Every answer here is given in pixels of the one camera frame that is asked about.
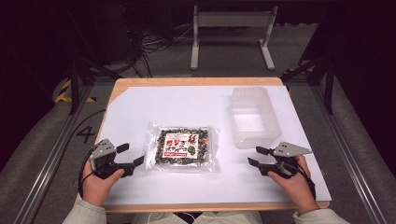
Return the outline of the white metal stand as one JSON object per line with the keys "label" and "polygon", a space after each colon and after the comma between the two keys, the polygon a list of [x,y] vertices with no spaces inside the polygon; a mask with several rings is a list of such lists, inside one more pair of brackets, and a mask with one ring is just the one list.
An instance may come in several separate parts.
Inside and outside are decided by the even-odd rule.
{"label": "white metal stand", "polygon": [[200,27],[261,27],[265,33],[264,37],[258,40],[258,44],[267,69],[273,71],[275,64],[268,49],[268,43],[275,25],[277,11],[278,7],[264,11],[208,12],[200,11],[198,6],[195,6],[192,19],[191,70],[198,69]]}

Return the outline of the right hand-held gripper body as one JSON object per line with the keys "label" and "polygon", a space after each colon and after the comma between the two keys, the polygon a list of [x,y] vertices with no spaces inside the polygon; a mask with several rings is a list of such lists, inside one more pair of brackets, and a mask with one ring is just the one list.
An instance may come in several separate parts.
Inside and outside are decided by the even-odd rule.
{"label": "right hand-held gripper body", "polygon": [[281,142],[274,149],[276,162],[274,164],[263,164],[260,170],[262,175],[268,175],[269,172],[274,172],[283,178],[291,178],[298,173],[296,156],[310,154],[311,150],[306,147],[296,146],[292,143]]}

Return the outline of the person's left hand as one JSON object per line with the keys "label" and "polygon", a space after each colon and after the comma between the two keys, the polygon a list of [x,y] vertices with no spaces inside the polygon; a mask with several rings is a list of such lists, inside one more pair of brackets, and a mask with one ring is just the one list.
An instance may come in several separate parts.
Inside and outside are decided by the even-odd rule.
{"label": "person's left hand", "polygon": [[121,179],[124,174],[123,169],[117,170],[113,175],[102,179],[94,174],[89,161],[86,162],[83,170],[83,195],[81,198],[92,205],[102,206],[114,184]]}

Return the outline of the yellow black hazard tape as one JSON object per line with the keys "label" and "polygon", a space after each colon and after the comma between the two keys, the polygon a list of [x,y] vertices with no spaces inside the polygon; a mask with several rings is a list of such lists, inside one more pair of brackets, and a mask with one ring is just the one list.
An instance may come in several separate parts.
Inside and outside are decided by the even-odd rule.
{"label": "yellow black hazard tape", "polygon": [[58,103],[58,102],[67,102],[67,103],[71,103],[73,101],[73,99],[71,97],[67,97],[66,96],[66,92],[67,89],[71,86],[71,79],[68,78],[63,86],[61,87],[61,90],[59,92],[59,94],[56,96],[54,102]]}

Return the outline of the clear snack packet red label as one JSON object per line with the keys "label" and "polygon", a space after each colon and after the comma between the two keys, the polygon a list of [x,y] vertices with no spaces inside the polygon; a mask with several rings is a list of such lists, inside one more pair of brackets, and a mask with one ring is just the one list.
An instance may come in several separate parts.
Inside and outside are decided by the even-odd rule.
{"label": "clear snack packet red label", "polygon": [[146,130],[145,166],[161,172],[214,172],[219,132],[214,126],[172,127],[151,122]]}

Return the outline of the person's right hand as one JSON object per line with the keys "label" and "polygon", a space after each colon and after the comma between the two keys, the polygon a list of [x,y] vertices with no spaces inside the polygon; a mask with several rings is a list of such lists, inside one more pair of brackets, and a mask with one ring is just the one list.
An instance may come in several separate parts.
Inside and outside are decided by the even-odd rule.
{"label": "person's right hand", "polygon": [[272,178],[290,197],[297,207],[299,215],[303,215],[315,210],[319,210],[319,206],[314,199],[309,185],[301,174],[286,179],[274,172],[269,172],[268,176]]}

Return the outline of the white table mat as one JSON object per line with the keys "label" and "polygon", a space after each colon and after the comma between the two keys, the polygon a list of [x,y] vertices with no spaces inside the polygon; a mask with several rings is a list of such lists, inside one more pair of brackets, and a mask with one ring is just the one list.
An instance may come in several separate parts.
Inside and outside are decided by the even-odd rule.
{"label": "white table mat", "polygon": [[173,173],[139,166],[110,191],[108,205],[179,203],[277,203],[288,197],[273,180],[248,164],[254,158],[268,162],[254,148],[234,143],[230,111],[231,86],[136,87],[126,90],[107,108],[100,136],[114,145],[129,144],[118,162],[144,154],[146,129],[163,126],[214,126],[219,130],[216,170]]}

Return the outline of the aluminium floor rail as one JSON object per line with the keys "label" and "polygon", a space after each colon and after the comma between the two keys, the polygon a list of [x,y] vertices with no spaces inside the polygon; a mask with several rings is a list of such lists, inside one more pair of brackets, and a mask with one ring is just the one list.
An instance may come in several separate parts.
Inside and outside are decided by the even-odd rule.
{"label": "aluminium floor rail", "polygon": [[55,177],[57,169],[61,164],[68,144],[77,129],[78,117],[86,100],[90,96],[92,89],[93,86],[84,86],[81,88],[81,93],[78,97],[78,105],[74,112],[68,116],[61,133],[57,137],[50,154],[39,171],[37,178],[35,179],[35,183],[31,187],[28,196],[13,221],[13,224],[33,224],[35,216],[49,190],[51,181]]}
{"label": "aluminium floor rail", "polygon": [[359,165],[357,164],[352,151],[347,145],[347,141],[341,133],[339,126],[337,125],[333,115],[331,115],[327,107],[324,104],[324,95],[321,93],[319,87],[312,87],[311,91],[316,98],[316,101],[320,107],[322,114],[324,115],[326,122],[328,123],[332,134],[337,142],[338,151],[342,158],[344,165],[351,177],[351,180],[357,190],[361,201],[372,221],[373,224],[388,224],[386,221],[375,197],[372,193],[368,182],[361,172]]}

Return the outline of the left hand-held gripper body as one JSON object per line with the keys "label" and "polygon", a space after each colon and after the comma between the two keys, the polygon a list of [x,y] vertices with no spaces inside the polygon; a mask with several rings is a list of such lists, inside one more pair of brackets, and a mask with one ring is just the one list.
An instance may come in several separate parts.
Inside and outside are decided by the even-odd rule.
{"label": "left hand-held gripper body", "polygon": [[116,147],[108,139],[100,141],[90,156],[94,173],[102,179],[110,177],[119,169],[124,170],[123,177],[132,175],[134,163],[116,163],[115,158],[118,154]]}

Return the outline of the black metal stand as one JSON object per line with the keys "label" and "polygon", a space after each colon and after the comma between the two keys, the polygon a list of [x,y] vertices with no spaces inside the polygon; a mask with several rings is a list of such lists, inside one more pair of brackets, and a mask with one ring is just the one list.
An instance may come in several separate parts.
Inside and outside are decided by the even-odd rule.
{"label": "black metal stand", "polygon": [[71,80],[72,105],[70,114],[74,115],[79,105],[85,101],[80,97],[79,84],[83,87],[92,86],[97,76],[91,68],[99,71],[100,75],[118,80],[119,74],[105,68],[97,58],[99,55],[99,44],[92,43],[97,31],[91,28],[93,24],[89,11],[80,7],[63,7],[65,13],[65,24],[62,39],[70,61],[69,78]]}
{"label": "black metal stand", "polygon": [[304,71],[312,68],[307,77],[310,86],[318,86],[322,79],[324,81],[324,105],[329,114],[332,114],[332,88],[334,80],[334,58],[335,47],[332,38],[337,34],[334,17],[334,7],[327,7],[320,19],[317,29],[309,40],[303,55],[298,61],[299,66],[293,70],[286,70],[281,80],[288,81]]}

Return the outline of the translucent plastic container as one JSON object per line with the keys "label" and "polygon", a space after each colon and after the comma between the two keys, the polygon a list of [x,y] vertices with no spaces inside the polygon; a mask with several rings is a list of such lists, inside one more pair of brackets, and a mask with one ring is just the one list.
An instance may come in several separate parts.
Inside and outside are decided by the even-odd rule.
{"label": "translucent plastic container", "polygon": [[239,148],[270,147],[281,136],[276,112],[264,87],[235,88],[230,109]]}

